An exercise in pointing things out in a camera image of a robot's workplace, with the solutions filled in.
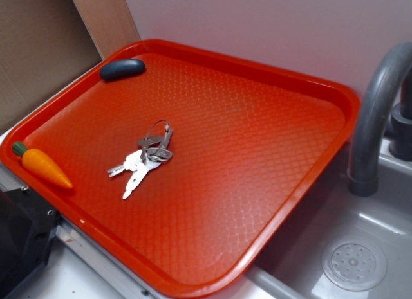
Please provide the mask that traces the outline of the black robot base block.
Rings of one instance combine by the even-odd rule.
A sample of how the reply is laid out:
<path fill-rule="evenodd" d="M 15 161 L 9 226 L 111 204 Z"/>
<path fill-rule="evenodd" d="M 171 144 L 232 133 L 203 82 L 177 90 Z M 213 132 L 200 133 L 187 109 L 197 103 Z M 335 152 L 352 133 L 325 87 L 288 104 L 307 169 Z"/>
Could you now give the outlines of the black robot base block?
<path fill-rule="evenodd" d="M 1 192 L 1 298 L 47 266 L 59 220 L 57 209 L 27 186 Z"/>

